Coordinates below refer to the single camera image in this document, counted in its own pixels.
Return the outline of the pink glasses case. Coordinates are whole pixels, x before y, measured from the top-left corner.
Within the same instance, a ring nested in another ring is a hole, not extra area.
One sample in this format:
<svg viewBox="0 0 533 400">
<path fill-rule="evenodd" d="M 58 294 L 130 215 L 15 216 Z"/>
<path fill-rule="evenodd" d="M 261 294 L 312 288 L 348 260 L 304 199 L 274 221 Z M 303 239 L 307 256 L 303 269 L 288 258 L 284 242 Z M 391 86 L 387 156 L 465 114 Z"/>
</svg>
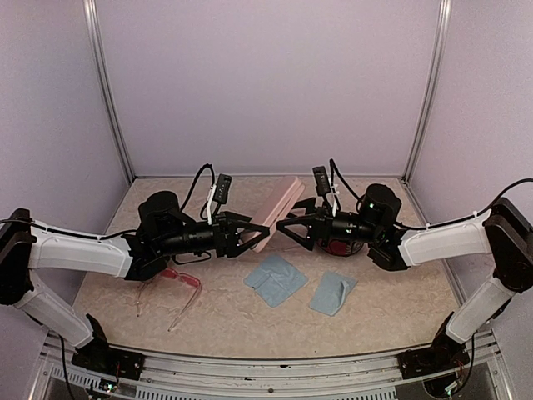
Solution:
<svg viewBox="0 0 533 400">
<path fill-rule="evenodd" d="M 284 177 L 271 191 L 259 210 L 253 216 L 251 223 L 269 228 L 269 235 L 256 244 L 252 251 L 259 253 L 276 232 L 276 224 L 283 220 L 293 209 L 305 190 L 303 181 L 296 177 Z"/>
</svg>

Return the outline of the large blue cleaning cloth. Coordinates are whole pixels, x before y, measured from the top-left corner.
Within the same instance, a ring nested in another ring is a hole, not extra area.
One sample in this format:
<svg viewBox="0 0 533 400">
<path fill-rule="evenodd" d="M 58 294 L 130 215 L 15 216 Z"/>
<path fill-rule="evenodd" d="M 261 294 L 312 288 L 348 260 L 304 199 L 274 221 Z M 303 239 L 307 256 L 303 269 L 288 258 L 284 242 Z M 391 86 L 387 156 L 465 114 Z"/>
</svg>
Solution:
<svg viewBox="0 0 533 400">
<path fill-rule="evenodd" d="M 276 308 L 303 288 L 308 277 L 280 255 L 273 254 L 262 260 L 243 282 L 270 308 Z"/>
</svg>

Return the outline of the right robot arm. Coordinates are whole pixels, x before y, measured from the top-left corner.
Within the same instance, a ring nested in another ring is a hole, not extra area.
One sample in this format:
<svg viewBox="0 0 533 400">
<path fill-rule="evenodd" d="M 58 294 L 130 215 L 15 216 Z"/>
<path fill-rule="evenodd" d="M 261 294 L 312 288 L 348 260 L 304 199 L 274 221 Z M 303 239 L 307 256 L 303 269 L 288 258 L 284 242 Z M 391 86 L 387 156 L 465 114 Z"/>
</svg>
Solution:
<svg viewBox="0 0 533 400">
<path fill-rule="evenodd" d="M 401 200 L 379 183 L 367 187 L 357 212 L 318 207 L 312 199 L 294 207 L 305 209 L 305 214 L 289 214 L 277 222 L 278 231 L 308 250 L 332 240 L 365 243 L 369 258 L 389 272 L 471 254 L 493 257 L 493 273 L 441 324 L 431 345 L 399 354 L 404 379 L 467 364 L 467 341 L 517 293 L 532 287 L 532 226 L 505 197 L 467 217 L 420 228 L 397 222 Z"/>
</svg>

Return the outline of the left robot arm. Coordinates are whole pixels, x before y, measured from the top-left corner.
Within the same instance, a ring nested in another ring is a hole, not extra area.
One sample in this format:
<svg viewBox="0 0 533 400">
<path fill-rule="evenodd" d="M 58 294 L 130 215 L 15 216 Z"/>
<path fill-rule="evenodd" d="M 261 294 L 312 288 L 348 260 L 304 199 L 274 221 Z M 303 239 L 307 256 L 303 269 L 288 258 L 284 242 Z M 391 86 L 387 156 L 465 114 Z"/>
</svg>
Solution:
<svg viewBox="0 0 533 400">
<path fill-rule="evenodd" d="M 270 235 L 269 227 L 234 212 L 197 222 L 170 191 L 154 193 L 138 212 L 135 232 L 108 237 L 36 223 L 25 208 L 15 210 L 1 228 L 1 303 L 23 310 L 74 346 L 74 365 L 129 379 L 140 377 L 143 355 L 111 347 L 98 320 L 76 312 L 37 270 L 61 268 L 143 282 L 176 255 L 213 251 L 235 258 Z"/>
</svg>

